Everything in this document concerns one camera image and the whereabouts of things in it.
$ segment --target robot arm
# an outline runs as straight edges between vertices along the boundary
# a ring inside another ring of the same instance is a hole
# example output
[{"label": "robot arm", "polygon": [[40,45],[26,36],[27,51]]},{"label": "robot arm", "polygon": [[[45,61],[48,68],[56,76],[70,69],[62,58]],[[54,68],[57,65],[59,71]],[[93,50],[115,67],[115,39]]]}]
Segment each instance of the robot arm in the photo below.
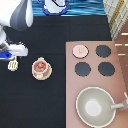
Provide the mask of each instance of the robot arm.
[{"label": "robot arm", "polygon": [[0,25],[22,31],[32,23],[31,0],[0,0]]}]

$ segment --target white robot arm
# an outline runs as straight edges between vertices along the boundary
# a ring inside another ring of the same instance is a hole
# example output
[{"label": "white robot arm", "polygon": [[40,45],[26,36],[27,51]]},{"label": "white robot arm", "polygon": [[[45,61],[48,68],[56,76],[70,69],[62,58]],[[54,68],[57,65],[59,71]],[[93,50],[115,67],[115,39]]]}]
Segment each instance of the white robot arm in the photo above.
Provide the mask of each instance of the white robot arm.
[{"label": "white robot arm", "polygon": [[22,31],[32,23],[31,0],[0,0],[0,25]]},{"label": "white robot arm", "polygon": [[23,44],[8,44],[4,26],[23,31],[33,23],[31,0],[0,0],[0,60],[13,60],[16,56],[27,56]]}]

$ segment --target small object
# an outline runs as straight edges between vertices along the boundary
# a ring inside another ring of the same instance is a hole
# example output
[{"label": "small object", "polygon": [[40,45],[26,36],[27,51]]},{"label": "small object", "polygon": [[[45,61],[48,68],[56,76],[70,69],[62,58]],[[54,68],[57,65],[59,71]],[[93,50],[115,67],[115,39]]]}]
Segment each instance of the small object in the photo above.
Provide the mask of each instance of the small object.
[{"label": "small object", "polygon": [[32,65],[32,74],[37,80],[45,80],[50,77],[52,68],[43,57],[38,58]]},{"label": "small object", "polygon": [[76,45],[73,48],[73,55],[77,58],[84,58],[88,55],[88,49],[84,45]]},{"label": "small object", "polygon": [[10,71],[16,71],[18,69],[18,62],[16,57],[15,60],[9,62],[8,69]]}]

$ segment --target wall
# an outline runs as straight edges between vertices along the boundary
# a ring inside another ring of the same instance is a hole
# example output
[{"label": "wall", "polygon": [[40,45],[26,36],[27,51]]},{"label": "wall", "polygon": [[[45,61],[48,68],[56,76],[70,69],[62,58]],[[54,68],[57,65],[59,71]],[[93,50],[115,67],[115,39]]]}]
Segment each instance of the wall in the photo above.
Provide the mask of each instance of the wall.
[{"label": "wall", "polygon": [[125,85],[128,92],[128,45],[125,46],[125,44],[128,44],[128,35],[122,36],[121,33],[128,33],[128,20],[123,25],[121,31],[119,32],[117,38],[115,39],[116,44],[122,44],[122,46],[116,46],[118,53],[125,54],[119,56],[119,59],[120,59],[120,65],[122,68]]},{"label": "wall", "polygon": [[104,0],[112,40],[115,40],[128,19],[128,0]]}]

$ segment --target white bowl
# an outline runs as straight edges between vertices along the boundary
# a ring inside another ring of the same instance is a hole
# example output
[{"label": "white bowl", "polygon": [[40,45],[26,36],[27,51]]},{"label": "white bowl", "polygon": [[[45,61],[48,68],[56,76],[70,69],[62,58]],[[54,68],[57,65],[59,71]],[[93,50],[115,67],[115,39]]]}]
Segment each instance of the white bowl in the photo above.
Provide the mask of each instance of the white bowl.
[{"label": "white bowl", "polygon": [[116,109],[111,109],[114,100],[99,87],[88,87],[80,92],[76,110],[81,120],[93,128],[108,126],[114,119]]}]

